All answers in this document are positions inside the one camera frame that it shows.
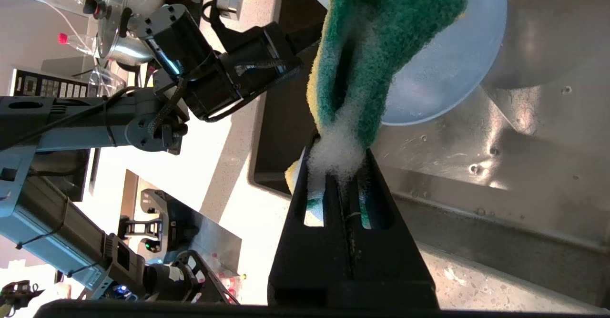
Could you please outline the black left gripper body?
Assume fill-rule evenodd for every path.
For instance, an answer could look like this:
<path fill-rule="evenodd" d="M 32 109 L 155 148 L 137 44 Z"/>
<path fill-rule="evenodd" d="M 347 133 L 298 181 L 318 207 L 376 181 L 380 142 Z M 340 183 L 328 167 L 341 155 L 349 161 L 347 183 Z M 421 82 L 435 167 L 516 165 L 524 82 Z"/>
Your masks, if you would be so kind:
<path fill-rule="evenodd" d="M 299 53 L 305 44 L 279 24 L 233 31 L 212 25 L 224 53 L 214 53 L 205 75 L 186 85 L 183 100 L 199 120 L 214 123 L 244 108 L 264 92 L 301 70 Z"/>

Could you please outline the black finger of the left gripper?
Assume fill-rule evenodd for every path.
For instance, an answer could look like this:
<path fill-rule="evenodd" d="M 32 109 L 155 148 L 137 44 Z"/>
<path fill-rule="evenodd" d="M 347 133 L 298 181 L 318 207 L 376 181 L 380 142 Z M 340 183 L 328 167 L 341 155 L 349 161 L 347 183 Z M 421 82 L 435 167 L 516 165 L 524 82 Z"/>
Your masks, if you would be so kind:
<path fill-rule="evenodd" d="M 314 23 L 313 25 L 298 29 L 285 36 L 288 53 L 286 57 L 296 57 L 312 47 L 318 46 L 322 39 L 324 22 Z"/>

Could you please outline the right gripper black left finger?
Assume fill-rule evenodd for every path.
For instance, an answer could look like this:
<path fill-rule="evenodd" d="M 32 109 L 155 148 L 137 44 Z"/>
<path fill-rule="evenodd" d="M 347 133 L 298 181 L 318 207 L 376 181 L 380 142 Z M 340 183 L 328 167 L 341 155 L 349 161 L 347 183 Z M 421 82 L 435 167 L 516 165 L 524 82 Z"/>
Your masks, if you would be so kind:
<path fill-rule="evenodd" d="M 308 195 L 307 159 L 318 135 L 309 138 L 302 152 L 283 231 L 268 277 L 268 305 L 287 307 L 333 306 L 338 286 L 349 279 L 345 222 L 337 181 L 323 181 L 323 226 L 304 223 Z"/>

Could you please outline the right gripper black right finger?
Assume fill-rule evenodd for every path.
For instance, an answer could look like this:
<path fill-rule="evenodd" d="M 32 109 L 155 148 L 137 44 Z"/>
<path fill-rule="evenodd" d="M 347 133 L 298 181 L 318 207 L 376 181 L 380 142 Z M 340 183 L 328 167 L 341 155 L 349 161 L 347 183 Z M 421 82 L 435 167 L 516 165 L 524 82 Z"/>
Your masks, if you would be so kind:
<path fill-rule="evenodd" d="M 348 304 L 438 309 L 435 284 L 370 150 L 348 186 Z"/>

